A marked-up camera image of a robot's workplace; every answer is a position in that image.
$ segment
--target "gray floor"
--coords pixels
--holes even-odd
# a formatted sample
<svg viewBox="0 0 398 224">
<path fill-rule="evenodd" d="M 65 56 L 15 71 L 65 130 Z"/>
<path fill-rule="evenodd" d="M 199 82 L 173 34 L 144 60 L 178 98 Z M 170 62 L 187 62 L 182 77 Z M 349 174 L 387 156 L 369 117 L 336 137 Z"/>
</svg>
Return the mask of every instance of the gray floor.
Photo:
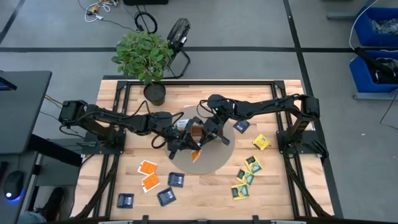
<svg viewBox="0 0 398 224">
<path fill-rule="evenodd" d="M 86 6 L 94 0 L 81 2 Z M 352 22 L 328 21 L 325 14 L 357 11 L 362 2 L 365 0 L 290 0 L 301 46 L 348 47 Z M 15 0 L 0 1 L 0 30 L 16 5 Z M 377 5 L 398 7 L 398 1 L 380 0 Z M 135 14 L 135 7 L 127 8 Z M 187 17 L 192 29 L 186 46 L 294 46 L 281 0 L 170 0 L 169 5 L 147 6 L 147 10 L 156 17 L 163 36 L 178 18 Z M 26 0 L 0 47 L 112 47 L 127 33 L 107 22 L 88 24 L 83 13 L 77 1 L 41 0 L 39 4 Z M 102 15 L 124 26 L 134 25 L 122 5 Z M 358 44 L 355 35 L 353 43 Z M 192 63 L 184 78 L 302 78 L 295 53 L 188 54 Z M 51 70 L 50 96 L 94 103 L 102 76 L 116 74 L 116 65 L 110 61 L 113 55 L 0 53 L 0 70 Z M 348 65 L 354 57 L 344 53 L 304 54 L 314 95 L 321 101 L 322 125 L 341 206 L 345 218 L 398 222 L 398 132 L 379 124 L 389 102 L 352 99 L 356 89 Z M 183 63 L 184 58 L 179 57 L 173 66 L 178 70 Z M 42 111 L 55 116 L 59 113 L 47 102 Z M 393 106 L 384 122 L 398 126 L 397 113 L 398 106 Z M 34 132 L 44 138 L 65 138 L 57 128 L 57 121 L 41 114 Z"/>
</svg>

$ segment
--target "black desk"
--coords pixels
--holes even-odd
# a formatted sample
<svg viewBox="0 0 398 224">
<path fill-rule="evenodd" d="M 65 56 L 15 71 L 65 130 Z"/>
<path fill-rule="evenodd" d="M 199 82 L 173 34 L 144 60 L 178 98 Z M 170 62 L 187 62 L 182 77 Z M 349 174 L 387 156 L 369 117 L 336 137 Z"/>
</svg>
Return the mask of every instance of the black desk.
<svg viewBox="0 0 398 224">
<path fill-rule="evenodd" d="M 17 86 L 16 91 L 0 92 L 0 161 L 9 163 L 0 181 L 0 219 L 2 223 L 15 223 L 39 155 L 37 151 L 26 149 L 51 72 L 1 72 L 0 76 Z M 8 174 L 17 169 L 24 173 L 24 191 L 18 201 L 10 202 L 5 198 L 2 187 Z"/>
</svg>

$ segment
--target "blue light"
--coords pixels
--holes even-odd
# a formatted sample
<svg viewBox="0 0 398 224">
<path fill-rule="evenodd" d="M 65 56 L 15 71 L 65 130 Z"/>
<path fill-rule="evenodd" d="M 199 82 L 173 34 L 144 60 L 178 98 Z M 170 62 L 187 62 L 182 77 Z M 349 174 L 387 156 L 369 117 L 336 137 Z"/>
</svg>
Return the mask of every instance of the blue light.
<svg viewBox="0 0 398 224">
<path fill-rule="evenodd" d="M 19 194 L 18 198 L 12 199 L 12 200 L 8 200 L 11 203 L 18 203 L 19 200 L 21 199 L 22 194 L 24 193 L 24 190 L 21 190 L 21 193 Z"/>
</svg>

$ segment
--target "black fan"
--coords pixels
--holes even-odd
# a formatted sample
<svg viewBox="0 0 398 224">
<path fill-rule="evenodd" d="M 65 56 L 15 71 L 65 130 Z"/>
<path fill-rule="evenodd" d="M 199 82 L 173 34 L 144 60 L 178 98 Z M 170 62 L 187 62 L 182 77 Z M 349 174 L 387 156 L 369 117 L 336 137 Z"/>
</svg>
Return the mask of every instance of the black fan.
<svg viewBox="0 0 398 224">
<path fill-rule="evenodd" d="M 189 56 L 182 50 L 182 47 L 187 41 L 187 35 L 190 28 L 191 24 L 189 23 L 188 19 L 185 18 L 178 19 L 167 36 L 167 40 L 169 41 L 169 48 L 172 49 L 174 52 L 168 64 L 169 68 L 179 52 L 182 52 L 184 54 L 184 56 L 188 59 L 188 62 L 179 76 L 176 76 L 173 70 L 170 69 L 174 77 L 165 77 L 165 79 L 182 77 L 188 65 L 191 63 L 191 59 L 189 58 Z"/>
</svg>

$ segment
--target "wooden table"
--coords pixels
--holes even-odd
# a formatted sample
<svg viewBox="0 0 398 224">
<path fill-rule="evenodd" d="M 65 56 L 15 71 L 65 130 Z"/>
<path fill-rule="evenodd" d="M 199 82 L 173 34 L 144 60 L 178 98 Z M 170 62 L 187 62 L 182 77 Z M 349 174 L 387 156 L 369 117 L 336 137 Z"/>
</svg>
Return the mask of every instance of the wooden table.
<svg viewBox="0 0 398 224">
<path fill-rule="evenodd" d="M 117 80 L 101 82 L 96 102 L 98 106 L 112 109 L 116 84 Z M 288 95 L 303 93 L 300 80 L 285 80 L 285 85 Z M 140 85 L 131 87 L 127 114 L 135 112 L 139 104 L 145 100 L 142 94 L 143 89 L 144 86 Z M 264 85 L 173 85 L 167 86 L 166 101 L 162 106 L 150 105 L 149 107 L 152 112 L 176 113 L 181 108 L 196 106 L 200 100 L 207 99 L 214 93 L 250 102 L 272 99 L 271 88 Z M 147 111 L 142 108 L 140 113 L 147 113 Z M 249 122 L 251 126 L 244 134 L 234 130 L 235 149 L 229 161 L 210 174 L 185 174 L 184 187 L 173 188 L 177 200 L 166 207 L 159 205 L 156 194 L 168 187 L 169 172 L 182 171 L 169 161 L 163 149 L 151 148 L 150 141 L 154 137 L 153 134 L 137 136 L 127 132 L 126 148 L 120 157 L 116 177 L 111 219 L 140 220 L 143 215 L 149 215 L 151 220 L 250 220 L 253 215 L 259 215 L 262 220 L 293 219 L 284 160 L 278 152 L 275 135 L 276 116 L 274 113 L 264 114 L 254 117 Z M 271 140 L 271 144 L 263 152 L 252 145 L 252 140 L 259 133 Z M 244 167 L 244 160 L 253 155 L 260 160 L 263 170 L 256 173 L 254 182 L 249 187 L 250 197 L 234 201 L 231 185 L 239 184 L 235 179 L 236 174 L 240 167 Z M 321 160 L 315 154 L 303 154 L 300 158 L 307 189 L 326 212 L 333 214 Z M 159 186 L 146 194 L 141 187 L 141 179 L 144 176 L 137 172 L 138 165 L 144 159 L 159 165 L 156 174 L 161 182 Z M 102 160 L 103 156 L 94 156 L 81 168 L 72 216 L 82 210 L 95 192 Z M 104 212 L 107 192 L 106 190 L 103 194 L 100 214 Z M 116 208 L 117 196 L 120 193 L 134 193 L 133 209 Z M 297 187 L 296 194 L 300 214 L 304 215 L 302 197 Z"/>
</svg>

